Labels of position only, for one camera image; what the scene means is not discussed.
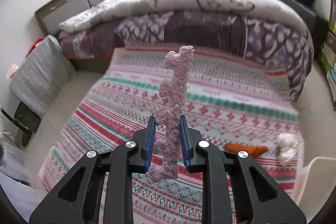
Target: pink fuzzy object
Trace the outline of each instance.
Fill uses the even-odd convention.
[[[160,84],[159,96],[169,98],[169,106],[156,110],[155,121],[166,126],[166,136],[155,136],[153,154],[163,153],[162,166],[151,165],[149,177],[153,182],[176,179],[179,175],[177,161],[181,152],[180,117],[185,104],[188,72],[192,67],[194,49],[182,46],[179,53],[170,51],[165,58],[167,69],[174,71],[171,81]]]

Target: bed sheet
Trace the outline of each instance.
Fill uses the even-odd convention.
[[[39,175],[46,191],[88,150],[110,151],[147,126],[154,109],[167,103],[158,90],[160,82],[172,76],[172,71],[163,67],[169,50],[178,51],[179,46],[115,50],[108,71],[83,99],[44,162]],[[297,111],[279,95],[288,86],[282,68],[269,70],[220,51],[195,47],[184,115],[189,127],[221,149],[226,142],[267,146],[269,152],[257,161],[291,196],[302,167],[303,140]],[[297,157],[287,166],[280,166],[277,160],[277,136],[283,132],[295,134],[300,142]],[[164,135],[164,126],[157,126],[156,134]],[[161,162],[161,155],[153,155],[152,164]],[[178,179],[153,183],[146,174],[133,174],[132,191],[134,223],[201,222],[202,174],[188,174],[182,160]],[[230,198],[235,223],[233,196]]]

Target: floor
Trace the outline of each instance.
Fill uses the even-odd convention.
[[[26,148],[26,164],[32,173],[34,187],[41,187],[38,172],[48,151],[60,138],[72,112],[100,77],[97,73],[77,72],[43,118],[38,132]],[[300,111],[300,128],[305,140],[304,164],[308,165],[317,156],[336,158],[336,116],[327,80],[317,63],[313,63],[295,107]]]

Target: purple patterned bedding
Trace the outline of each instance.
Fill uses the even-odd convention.
[[[174,42],[207,46],[252,60],[267,68],[284,68],[289,87],[278,87],[286,100],[297,100],[311,69],[311,39],[276,22],[202,11],[169,11],[101,23],[60,39],[68,58],[112,56],[115,47]]]

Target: crumpled white sock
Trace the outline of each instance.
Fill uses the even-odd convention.
[[[296,136],[291,133],[281,133],[278,136],[278,146],[280,149],[278,157],[279,164],[289,164],[297,154],[298,141]]]

